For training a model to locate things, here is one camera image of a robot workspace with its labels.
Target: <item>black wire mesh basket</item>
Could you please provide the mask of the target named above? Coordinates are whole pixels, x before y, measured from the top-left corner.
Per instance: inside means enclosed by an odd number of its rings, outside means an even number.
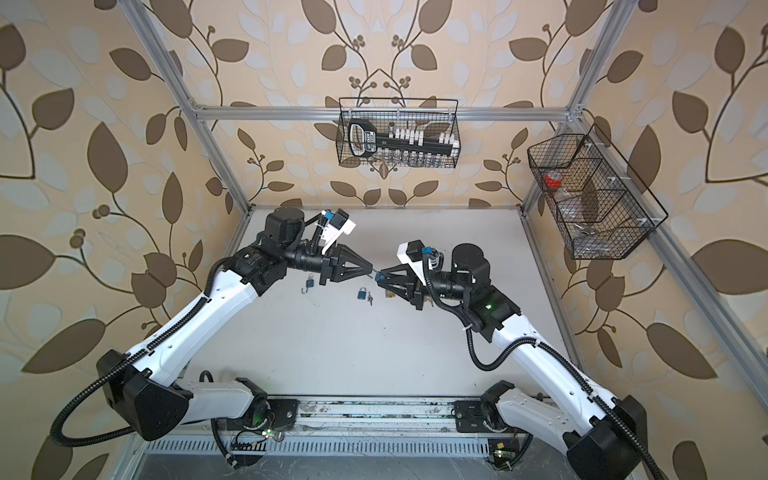
[[[458,100],[444,98],[340,98],[339,165],[455,168],[457,109]]]
[[[599,148],[605,135],[595,135],[594,129],[531,146],[528,163],[571,257],[621,260],[669,214],[621,152],[627,172],[617,174]],[[652,197],[656,213],[646,211],[629,182]]]

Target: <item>black rack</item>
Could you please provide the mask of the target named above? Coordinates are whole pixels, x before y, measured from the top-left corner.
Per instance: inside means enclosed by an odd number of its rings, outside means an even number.
[[[562,134],[531,146],[528,163],[574,260],[621,260],[655,230],[669,213],[627,162],[617,174],[598,145],[604,135]],[[639,182],[659,212],[647,212],[629,190]]]
[[[457,109],[458,100],[444,98],[340,98],[339,165],[455,168]]]

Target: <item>wallpaper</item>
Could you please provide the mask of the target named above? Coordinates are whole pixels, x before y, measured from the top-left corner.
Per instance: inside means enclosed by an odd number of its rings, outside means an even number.
[[[768,416],[648,243],[627,259],[574,261],[548,208],[531,214],[595,381],[648,414],[648,448],[671,480],[763,478]]]
[[[199,104],[563,107],[607,0],[147,0]]]
[[[336,125],[220,121],[215,134],[257,206],[489,207],[522,203],[533,176],[525,151],[551,135],[546,122],[465,122],[457,168],[339,165]],[[211,193],[219,192],[214,177]]]
[[[640,169],[677,239],[765,352],[768,4],[646,9],[632,17],[586,117]]]
[[[4,478],[110,470],[120,440],[58,447],[53,418],[200,292],[240,220],[114,3],[0,2]],[[65,431],[123,426],[97,392]]]

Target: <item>wire basket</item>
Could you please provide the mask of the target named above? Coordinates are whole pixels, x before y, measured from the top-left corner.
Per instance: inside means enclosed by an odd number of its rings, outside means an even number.
[[[340,98],[339,165],[455,168],[457,109],[458,100],[443,98]]]
[[[574,260],[621,260],[669,216],[647,188],[663,214],[647,212],[625,182],[640,181],[617,174],[598,148],[603,135],[562,134],[528,149],[528,163]]]

